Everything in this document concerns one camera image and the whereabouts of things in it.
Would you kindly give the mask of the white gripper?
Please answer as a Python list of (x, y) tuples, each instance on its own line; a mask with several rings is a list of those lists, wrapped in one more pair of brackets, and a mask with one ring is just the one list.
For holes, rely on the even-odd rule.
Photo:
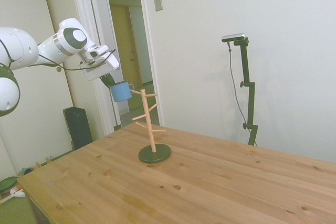
[(100, 80), (106, 87), (109, 88), (110, 86), (115, 85), (115, 81), (110, 72), (118, 69), (120, 64), (112, 52), (107, 51), (100, 56), (89, 59), (82, 50), (79, 52), (79, 56), (83, 61), (80, 70), (83, 71), (87, 80), (92, 81), (100, 77)]

